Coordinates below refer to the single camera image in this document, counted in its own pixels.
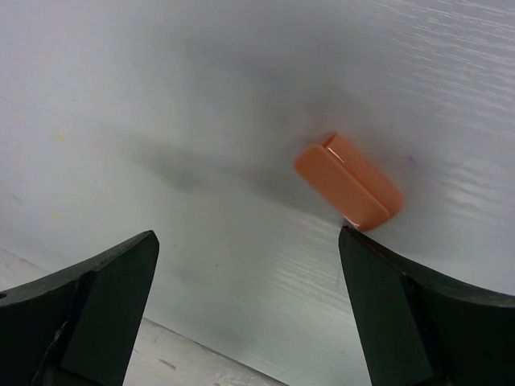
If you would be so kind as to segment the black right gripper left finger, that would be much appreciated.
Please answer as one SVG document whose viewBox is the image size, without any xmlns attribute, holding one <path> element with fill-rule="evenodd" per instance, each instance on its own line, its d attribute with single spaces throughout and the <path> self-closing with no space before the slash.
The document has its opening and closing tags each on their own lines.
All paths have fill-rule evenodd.
<svg viewBox="0 0 515 386">
<path fill-rule="evenodd" d="M 1 292 L 3 385 L 121 385 L 159 256 L 152 231 Z"/>
</svg>

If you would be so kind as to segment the orange highlighter cap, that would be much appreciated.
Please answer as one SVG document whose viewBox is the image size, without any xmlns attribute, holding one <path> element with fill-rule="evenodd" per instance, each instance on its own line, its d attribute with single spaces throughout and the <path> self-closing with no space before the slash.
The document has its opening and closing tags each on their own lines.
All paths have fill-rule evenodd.
<svg viewBox="0 0 515 386">
<path fill-rule="evenodd" d="M 297 173 L 354 228 L 367 232 L 403 208 L 400 190 L 346 137 L 337 133 L 309 145 L 295 160 Z"/>
</svg>

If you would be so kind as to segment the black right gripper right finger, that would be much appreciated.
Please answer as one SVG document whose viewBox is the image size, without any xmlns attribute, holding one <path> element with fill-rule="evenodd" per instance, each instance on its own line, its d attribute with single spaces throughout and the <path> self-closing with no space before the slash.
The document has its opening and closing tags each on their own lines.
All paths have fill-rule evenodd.
<svg viewBox="0 0 515 386">
<path fill-rule="evenodd" d="M 402 257 L 348 226 L 348 296 L 373 385 L 512 385 L 514 297 Z"/>
</svg>

